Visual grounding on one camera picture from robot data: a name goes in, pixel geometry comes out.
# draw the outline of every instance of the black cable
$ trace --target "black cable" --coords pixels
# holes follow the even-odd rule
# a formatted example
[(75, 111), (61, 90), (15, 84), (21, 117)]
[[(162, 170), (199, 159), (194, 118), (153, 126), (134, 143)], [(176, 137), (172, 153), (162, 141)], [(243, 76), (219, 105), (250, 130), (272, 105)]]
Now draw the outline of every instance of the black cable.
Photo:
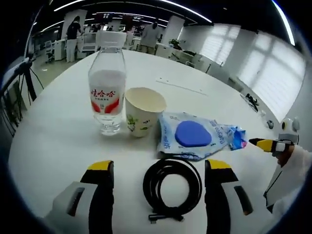
[(277, 181), (277, 179), (279, 178), (279, 176), (282, 174), (282, 171), (278, 174), (278, 176), (276, 177), (276, 179), (274, 180), (274, 182), (271, 184), (271, 186), (264, 192), (263, 196), (265, 198), (265, 202), (266, 205), (268, 206), (268, 191), (272, 188), (272, 186), (275, 184), (275, 182)]
[[(166, 206), (160, 194), (160, 187), (164, 178), (171, 174), (184, 177), (190, 188), (188, 197), (178, 207)], [(153, 208), (153, 213), (155, 213), (149, 215), (151, 222), (164, 218), (174, 218), (177, 221), (182, 221), (182, 215), (190, 212), (199, 203), (202, 193), (201, 178), (196, 168), (184, 159), (161, 159), (147, 170), (143, 180), (143, 192), (147, 202)]]
[(34, 73), (34, 75), (37, 77), (37, 80), (39, 81), (39, 83), (40, 83), (40, 85), (41, 85), (41, 88), (44, 89), (44, 87), (43, 87), (43, 85), (42, 85), (42, 83), (41, 83), (39, 77), (37, 76), (37, 74), (33, 71), (33, 69), (31, 69), (31, 67), (30, 67), (29, 69), (30, 69), (30, 70)]
[[(19, 84), (19, 89), (20, 89), (20, 75), (19, 75), (18, 84)], [(18, 108), (19, 108), (19, 116), (18, 116), (18, 118), (19, 118), (19, 121), (21, 121), (21, 111), (20, 111), (20, 109), (21, 109), (21, 100), (20, 100), (19, 94), (16, 94), (16, 96), (17, 96), (17, 102), (18, 102)]]
[(23, 78), (21, 79), (21, 86), (20, 86), (20, 91), (19, 91), (19, 97), (21, 99), (23, 99), (22, 96), (21, 96), (21, 91), (23, 89), (24, 79), (25, 79), (25, 74), (23, 75)]

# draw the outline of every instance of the paper cup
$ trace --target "paper cup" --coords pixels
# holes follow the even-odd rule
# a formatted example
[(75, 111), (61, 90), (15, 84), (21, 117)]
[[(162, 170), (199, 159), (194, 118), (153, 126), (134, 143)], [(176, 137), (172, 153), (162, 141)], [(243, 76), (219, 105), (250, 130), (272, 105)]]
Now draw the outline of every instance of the paper cup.
[(132, 88), (126, 91), (126, 118), (131, 135), (144, 137), (166, 109), (165, 98), (148, 88)]

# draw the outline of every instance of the desk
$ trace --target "desk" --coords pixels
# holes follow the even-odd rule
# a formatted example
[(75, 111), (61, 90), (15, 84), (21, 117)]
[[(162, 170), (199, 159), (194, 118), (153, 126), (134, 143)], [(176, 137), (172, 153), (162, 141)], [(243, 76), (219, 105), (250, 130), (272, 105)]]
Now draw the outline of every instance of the desk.
[[(137, 46), (140, 45), (141, 38), (134, 37), (134, 38), (133, 38), (133, 41), (134, 41), (134, 50), (137, 50), (137, 49), (138, 49)], [(168, 45), (165, 45), (165, 44), (162, 44), (162, 43), (160, 43), (160, 42), (157, 42), (155, 48), (157, 49), (157, 47), (158, 47), (159, 45), (169, 47)]]
[[(157, 161), (157, 139), (153, 134), (133, 139), (125, 124), (119, 135), (106, 138), (99, 133), (88, 85), (88, 70), (96, 55), (79, 61), (44, 89), (16, 132), (9, 168), (26, 204), (35, 215), (46, 215), (53, 199), (73, 181), (80, 181), (89, 165), (111, 159), (115, 162), (114, 233), (205, 234), (204, 192), (199, 204), (184, 216), (184, 222), (165, 219), (155, 225), (149, 223), (151, 208), (142, 182), (146, 170)], [(276, 138), (240, 94), (217, 79), (183, 64), (135, 51), (124, 50), (124, 58), (126, 89), (143, 86), (160, 92), (166, 99), (167, 111), (237, 124), (247, 130), (249, 138)], [(275, 158), (250, 144), (243, 150), (225, 149), (211, 158), (229, 163), (244, 188), (256, 191), (259, 206), (265, 209), (262, 194), (275, 171)], [(204, 161), (193, 164), (204, 183)], [(186, 198), (188, 187), (182, 178), (171, 175), (161, 191), (167, 205), (174, 206)], [(245, 233), (242, 229), (254, 224), (248, 233), (256, 233), (261, 221), (253, 214), (246, 218), (247, 222), (234, 215), (233, 229)]]

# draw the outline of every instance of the plastic bottle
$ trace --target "plastic bottle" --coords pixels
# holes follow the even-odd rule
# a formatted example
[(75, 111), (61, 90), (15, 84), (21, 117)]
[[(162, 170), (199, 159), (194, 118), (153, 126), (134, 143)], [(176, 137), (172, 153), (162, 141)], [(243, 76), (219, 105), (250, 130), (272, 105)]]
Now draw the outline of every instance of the plastic bottle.
[(108, 136), (120, 130), (126, 82), (122, 53), (125, 41), (126, 33), (99, 32), (97, 43), (101, 49), (89, 70), (94, 117), (101, 123), (101, 133)]

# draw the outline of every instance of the window blind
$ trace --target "window blind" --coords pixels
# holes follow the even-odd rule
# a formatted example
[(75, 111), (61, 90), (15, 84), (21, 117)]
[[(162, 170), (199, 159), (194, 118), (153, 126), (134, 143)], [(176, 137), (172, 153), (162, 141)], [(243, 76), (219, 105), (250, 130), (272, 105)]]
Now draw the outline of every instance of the window blind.
[(293, 105), (302, 79), (290, 73), (274, 58), (268, 58), (252, 90), (281, 121)]
[(208, 33), (200, 51), (217, 64), (222, 64), (228, 58), (238, 36), (240, 27), (229, 25), (215, 25)]
[(263, 66), (265, 56), (257, 50), (253, 50), (241, 71), (239, 78), (249, 87), (252, 87), (254, 81)]
[(272, 38), (268, 35), (259, 33), (255, 40), (255, 47), (268, 51), (271, 45)]

